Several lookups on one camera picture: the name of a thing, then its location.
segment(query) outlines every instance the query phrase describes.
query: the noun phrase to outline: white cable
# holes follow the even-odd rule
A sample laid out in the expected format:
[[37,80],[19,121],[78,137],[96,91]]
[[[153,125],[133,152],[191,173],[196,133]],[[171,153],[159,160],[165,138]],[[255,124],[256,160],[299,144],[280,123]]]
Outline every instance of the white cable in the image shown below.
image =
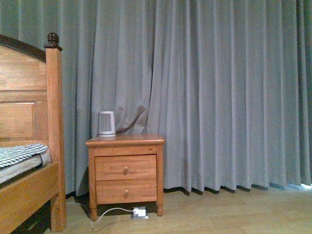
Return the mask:
[[101,218],[102,218],[107,212],[112,211],[112,210],[123,210],[123,211],[127,211],[127,212],[133,212],[133,210],[126,210],[126,209],[123,209],[123,208],[111,208],[111,209],[105,211],[105,212],[101,215],[101,217],[98,219],[97,223],[101,220]]
[[76,204],[76,205],[80,205],[80,206],[85,207],[85,208],[88,210],[89,215],[90,215],[90,221],[91,221],[92,230],[94,229],[94,227],[93,227],[93,222],[92,222],[92,219],[91,219],[91,212],[89,211],[89,208],[88,208],[86,205],[83,205],[83,204],[78,203],[78,202],[67,202],[66,204]]
[[[85,207],[85,208],[88,210],[88,212],[89,212],[92,230],[94,231],[93,221],[92,221],[92,219],[91,219],[91,212],[89,211],[89,208],[88,208],[86,205],[83,205],[83,204],[78,203],[78,202],[67,202],[66,204],[76,204],[76,205],[80,205],[80,206]],[[123,209],[123,208],[111,208],[111,209],[105,211],[105,212],[101,215],[101,217],[98,219],[97,223],[101,220],[101,218],[102,218],[107,212],[112,211],[112,210],[123,210],[123,211],[127,211],[127,212],[133,212],[133,211],[134,211],[134,210],[126,210],[126,209]]]

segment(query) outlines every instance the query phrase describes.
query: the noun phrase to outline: nightstand top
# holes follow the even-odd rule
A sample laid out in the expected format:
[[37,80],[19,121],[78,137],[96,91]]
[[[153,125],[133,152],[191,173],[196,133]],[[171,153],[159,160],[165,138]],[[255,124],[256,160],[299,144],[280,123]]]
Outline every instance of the nightstand top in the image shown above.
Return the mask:
[[100,137],[97,136],[88,140],[86,145],[91,146],[117,146],[117,145],[151,145],[151,144],[163,144],[164,138],[159,134],[120,134],[116,136]]

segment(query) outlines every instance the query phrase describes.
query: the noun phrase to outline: mattress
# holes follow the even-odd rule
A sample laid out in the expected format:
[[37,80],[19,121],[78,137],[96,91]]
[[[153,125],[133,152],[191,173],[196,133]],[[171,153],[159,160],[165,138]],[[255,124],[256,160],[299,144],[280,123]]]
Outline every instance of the mattress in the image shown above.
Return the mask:
[[0,170],[0,184],[22,174],[31,169],[44,167],[51,162],[50,152],[45,152],[25,159],[17,164],[4,167]]

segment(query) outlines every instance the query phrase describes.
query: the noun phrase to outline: checkered mattress cover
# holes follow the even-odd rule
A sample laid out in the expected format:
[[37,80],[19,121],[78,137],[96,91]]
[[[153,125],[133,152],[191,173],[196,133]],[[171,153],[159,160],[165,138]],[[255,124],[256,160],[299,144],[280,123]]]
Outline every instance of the checkered mattress cover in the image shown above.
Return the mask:
[[24,146],[2,147],[0,148],[0,169],[17,164],[32,156],[44,153],[48,147],[35,143]]

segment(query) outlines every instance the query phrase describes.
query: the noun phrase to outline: bedpost finial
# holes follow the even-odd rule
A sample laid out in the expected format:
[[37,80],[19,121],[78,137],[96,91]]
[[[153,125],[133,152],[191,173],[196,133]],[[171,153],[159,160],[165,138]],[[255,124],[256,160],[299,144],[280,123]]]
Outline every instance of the bedpost finial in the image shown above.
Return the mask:
[[59,37],[56,33],[49,33],[48,34],[48,42],[49,44],[58,44],[59,43]]
[[45,48],[58,48],[60,51],[63,49],[59,46],[59,37],[56,33],[48,34],[48,42],[49,44],[45,45]]

